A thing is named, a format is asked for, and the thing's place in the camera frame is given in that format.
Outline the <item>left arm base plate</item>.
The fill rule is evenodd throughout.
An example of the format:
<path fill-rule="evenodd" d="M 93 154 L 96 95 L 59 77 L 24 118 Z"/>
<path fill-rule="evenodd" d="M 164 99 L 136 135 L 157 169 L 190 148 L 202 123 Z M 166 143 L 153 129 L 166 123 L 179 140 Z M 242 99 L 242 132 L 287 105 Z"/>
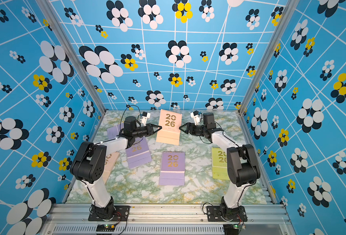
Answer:
<path fill-rule="evenodd" d="M 92 205 L 90 207 L 89 221 L 127 221 L 130 213 L 130 206 L 110 206 L 99 208 Z"/>

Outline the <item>aluminium corner post left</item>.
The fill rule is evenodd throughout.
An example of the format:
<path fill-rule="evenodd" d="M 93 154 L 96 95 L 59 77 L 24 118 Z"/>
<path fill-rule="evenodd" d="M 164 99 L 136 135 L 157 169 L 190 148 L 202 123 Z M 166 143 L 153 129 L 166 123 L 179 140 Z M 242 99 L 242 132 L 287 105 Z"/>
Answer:
<path fill-rule="evenodd" d="M 65 52 L 67 53 L 70 61 L 73 64 L 74 69 L 78 73 L 78 76 L 83 82 L 83 85 L 91 95 L 94 103 L 97 105 L 99 111 L 102 115 L 106 113 L 106 108 L 101 101 L 99 95 L 97 92 L 95 92 L 93 83 L 91 79 L 89 78 L 87 72 L 85 71 L 80 59 L 76 55 L 76 52 L 72 46 L 72 44 L 69 41 L 69 38 L 67 36 L 67 33 L 64 31 L 62 25 L 58 21 L 57 15 L 53 12 L 53 7 L 49 3 L 49 1 L 36 1 L 39 8 L 41 9 L 44 16 L 47 18 L 49 24 L 52 25 L 53 32 L 56 35 L 57 39 L 59 40 L 61 46 L 64 48 Z"/>

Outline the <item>green circuit board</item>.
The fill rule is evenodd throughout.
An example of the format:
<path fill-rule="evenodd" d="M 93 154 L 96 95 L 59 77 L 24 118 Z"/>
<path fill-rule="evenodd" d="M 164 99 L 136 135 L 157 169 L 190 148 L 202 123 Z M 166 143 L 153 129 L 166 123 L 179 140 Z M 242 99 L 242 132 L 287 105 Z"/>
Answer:
<path fill-rule="evenodd" d="M 245 229 L 245 226 L 238 224 L 224 224 L 223 229 L 225 235 L 239 235 L 240 232 Z"/>
<path fill-rule="evenodd" d="M 97 232 L 114 232 L 115 225 L 114 224 L 98 224 L 96 228 Z"/>

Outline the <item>left green circuit board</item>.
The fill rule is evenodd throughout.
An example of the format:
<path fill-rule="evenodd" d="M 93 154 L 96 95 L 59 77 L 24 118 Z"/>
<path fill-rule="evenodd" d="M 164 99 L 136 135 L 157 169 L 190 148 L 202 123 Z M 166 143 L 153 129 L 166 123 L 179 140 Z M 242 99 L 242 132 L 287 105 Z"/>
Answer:
<path fill-rule="evenodd" d="M 115 225 L 114 224 L 98 224 L 96 228 L 97 232 L 114 232 Z"/>

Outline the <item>pink calendar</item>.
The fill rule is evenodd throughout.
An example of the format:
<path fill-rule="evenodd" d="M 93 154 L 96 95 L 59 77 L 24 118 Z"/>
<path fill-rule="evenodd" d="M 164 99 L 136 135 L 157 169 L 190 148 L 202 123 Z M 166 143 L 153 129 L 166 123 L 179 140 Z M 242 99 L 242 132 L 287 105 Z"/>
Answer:
<path fill-rule="evenodd" d="M 156 141 L 171 145 L 179 145 L 180 130 L 182 124 L 182 115 L 180 113 L 161 110 L 159 125 L 162 129 L 157 132 Z"/>
<path fill-rule="evenodd" d="M 111 171 L 113 170 L 119 156 L 120 156 L 119 152 L 113 152 L 105 157 L 104 172 L 102 174 L 102 179 L 104 183 L 107 182 L 111 174 Z"/>

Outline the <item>purple calendar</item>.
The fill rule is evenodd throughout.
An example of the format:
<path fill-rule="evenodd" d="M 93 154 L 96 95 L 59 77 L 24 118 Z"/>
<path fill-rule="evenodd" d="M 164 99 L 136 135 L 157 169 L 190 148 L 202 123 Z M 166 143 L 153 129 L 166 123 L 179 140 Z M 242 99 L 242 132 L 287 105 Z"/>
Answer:
<path fill-rule="evenodd" d="M 106 131 L 108 139 L 115 139 L 119 135 L 123 127 L 124 127 L 124 124 L 122 123 L 122 124 L 118 124 L 116 126 L 108 128 Z"/>
<path fill-rule="evenodd" d="M 160 186 L 185 185 L 185 153 L 163 152 L 160 167 Z"/>
<path fill-rule="evenodd" d="M 127 163 L 130 169 L 139 167 L 152 161 L 146 137 L 137 138 L 130 148 L 126 149 Z"/>

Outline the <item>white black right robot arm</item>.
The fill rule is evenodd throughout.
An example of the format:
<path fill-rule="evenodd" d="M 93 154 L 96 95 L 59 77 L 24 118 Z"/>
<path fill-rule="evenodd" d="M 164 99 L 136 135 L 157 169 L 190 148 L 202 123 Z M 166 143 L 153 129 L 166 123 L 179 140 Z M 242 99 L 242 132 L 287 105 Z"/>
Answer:
<path fill-rule="evenodd" d="M 226 222 L 245 222 L 247 216 L 242 200 L 246 191 L 257 183 L 261 177 L 256 151 L 251 144 L 236 143 L 215 121 L 213 113 L 191 113 L 193 122 L 188 122 L 179 129 L 193 136 L 204 137 L 210 143 L 225 151 L 227 174 L 230 185 L 220 203 L 220 220 Z"/>

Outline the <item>aluminium corner post right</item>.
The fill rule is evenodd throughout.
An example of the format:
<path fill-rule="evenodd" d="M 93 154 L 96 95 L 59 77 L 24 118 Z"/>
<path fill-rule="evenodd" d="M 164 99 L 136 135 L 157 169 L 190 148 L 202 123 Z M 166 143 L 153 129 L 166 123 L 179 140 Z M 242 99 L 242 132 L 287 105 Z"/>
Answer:
<path fill-rule="evenodd" d="M 300 1 L 299 0 L 289 0 L 287 1 L 286 6 L 284 7 L 284 14 L 282 16 L 281 21 L 278 23 L 276 26 L 276 29 L 274 30 L 274 33 L 272 34 L 271 40 L 268 43 L 266 50 L 261 58 L 261 61 L 257 67 L 256 75 L 254 78 L 251 80 L 251 83 L 248 87 L 248 90 L 244 96 L 244 99 L 241 104 L 241 108 L 239 109 L 239 115 L 242 116 L 244 111 L 246 110 L 249 102 L 251 101 L 254 90 L 258 83 L 260 82 L 263 73 L 265 72 L 271 58 L 274 49 L 276 48 L 277 44 L 280 42 L 280 39 L 283 35 L 283 33 L 286 30 L 286 27 L 288 26 L 292 15 Z"/>

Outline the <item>right green circuit board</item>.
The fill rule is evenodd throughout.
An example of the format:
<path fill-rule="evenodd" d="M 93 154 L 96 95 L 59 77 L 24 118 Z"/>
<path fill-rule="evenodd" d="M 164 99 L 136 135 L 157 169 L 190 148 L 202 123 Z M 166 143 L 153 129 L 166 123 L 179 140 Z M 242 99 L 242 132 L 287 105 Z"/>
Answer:
<path fill-rule="evenodd" d="M 245 226 L 238 224 L 224 224 L 223 229 L 225 235 L 239 235 L 240 232 L 245 229 Z"/>

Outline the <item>aluminium corner post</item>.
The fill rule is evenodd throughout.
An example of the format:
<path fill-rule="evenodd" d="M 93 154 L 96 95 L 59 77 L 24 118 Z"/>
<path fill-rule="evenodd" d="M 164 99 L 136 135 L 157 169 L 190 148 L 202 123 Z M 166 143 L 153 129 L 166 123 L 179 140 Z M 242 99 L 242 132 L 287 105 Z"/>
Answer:
<path fill-rule="evenodd" d="M 53 32 L 56 35 L 57 39 L 59 40 L 61 46 L 64 48 L 65 52 L 67 53 L 70 61 L 73 64 L 74 69 L 78 73 L 78 76 L 83 82 L 83 85 L 91 95 L 94 103 L 97 105 L 99 111 L 102 115 L 106 113 L 106 108 L 101 101 L 99 95 L 97 92 L 95 92 L 93 83 L 91 79 L 89 78 L 87 72 L 85 71 L 80 59 L 76 55 L 76 52 L 72 46 L 72 44 L 69 41 L 69 38 L 67 36 L 67 33 L 64 31 L 62 25 L 58 21 L 57 15 L 53 12 L 53 7 L 49 3 L 49 1 L 36 1 L 39 8 L 41 9 L 44 16 L 47 18 L 49 24 L 52 25 Z"/>
<path fill-rule="evenodd" d="M 292 15 L 300 1 L 299 0 L 289 0 L 287 1 L 286 6 L 284 7 L 284 14 L 282 16 L 281 21 L 278 23 L 276 26 L 276 29 L 274 30 L 274 33 L 272 34 L 271 40 L 268 43 L 266 50 L 261 58 L 261 61 L 257 67 L 256 75 L 254 78 L 251 80 L 251 83 L 248 87 L 248 90 L 244 96 L 244 99 L 241 104 L 241 108 L 239 109 L 239 115 L 242 116 L 244 111 L 246 110 L 249 102 L 251 101 L 254 90 L 258 83 L 260 82 L 263 73 L 265 72 L 271 58 L 274 49 L 276 48 L 277 44 L 280 42 L 280 39 L 283 35 L 283 33 L 286 30 L 286 27 L 288 26 Z"/>

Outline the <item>green calendar right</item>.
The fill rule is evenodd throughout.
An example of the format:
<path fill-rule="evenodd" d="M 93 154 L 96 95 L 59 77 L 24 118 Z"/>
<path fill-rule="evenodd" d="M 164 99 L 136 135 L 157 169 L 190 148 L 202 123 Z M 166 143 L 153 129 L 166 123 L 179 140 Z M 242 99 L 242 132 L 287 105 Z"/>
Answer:
<path fill-rule="evenodd" d="M 212 174 L 214 179 L 229 180 L 226 152 L 219 147 L 212 147 Z"/>

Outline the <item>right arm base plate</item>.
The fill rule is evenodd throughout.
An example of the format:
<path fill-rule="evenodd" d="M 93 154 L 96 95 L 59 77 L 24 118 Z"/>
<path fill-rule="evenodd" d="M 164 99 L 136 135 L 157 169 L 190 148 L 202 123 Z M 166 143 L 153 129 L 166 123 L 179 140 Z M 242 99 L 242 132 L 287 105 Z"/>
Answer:
<path fill-rule="evenodd" d="M 238 208 L 227 208 L 220 206 L 207 206 L 206 207 L 207 219 L 209 222 L 247 222 L 248 218 L 243 206 Z"/>

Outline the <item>aluminium front rail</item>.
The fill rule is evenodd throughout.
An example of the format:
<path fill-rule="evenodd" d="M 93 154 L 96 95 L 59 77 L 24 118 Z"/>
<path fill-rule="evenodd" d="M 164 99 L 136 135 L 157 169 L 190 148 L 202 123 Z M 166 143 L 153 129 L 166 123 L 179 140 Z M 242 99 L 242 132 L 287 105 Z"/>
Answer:
<path fill-rule="evenodd" d="M 246 205 L 247 222 L 209 222 L 199 204 L 119 204 L 130 206 L 127 221 L 89 221 L 88 204 L 59 204 L 44 224 L 43 235 L 224 235 L 224 224 L 244 225 L 239 235 L 295 235 L 285 207 Z M 114 224 L 114 232 L 97 232 Z"/>

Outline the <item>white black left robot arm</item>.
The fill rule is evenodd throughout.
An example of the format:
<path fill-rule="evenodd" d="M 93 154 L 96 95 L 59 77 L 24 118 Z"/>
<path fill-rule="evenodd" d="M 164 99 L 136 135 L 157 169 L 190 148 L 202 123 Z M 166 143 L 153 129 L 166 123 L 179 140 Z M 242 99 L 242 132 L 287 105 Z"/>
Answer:
<path fill-rule="evenodd" d="M 162 126 L 146 122 L 148 115 L 144 112 L 141 121 L 133 116 L 126 117 L 124 127 L 113 139 L 98 143 L 84 141 L 80 145 L 70 173 L 86 186 L 92 199 L 91 213 L 94 218 L 109 221 L 120 215 L 103 181 L 105 159 L 113 152 L 131 148 L 136 138 L 148 137 L 162 130 Z"/>

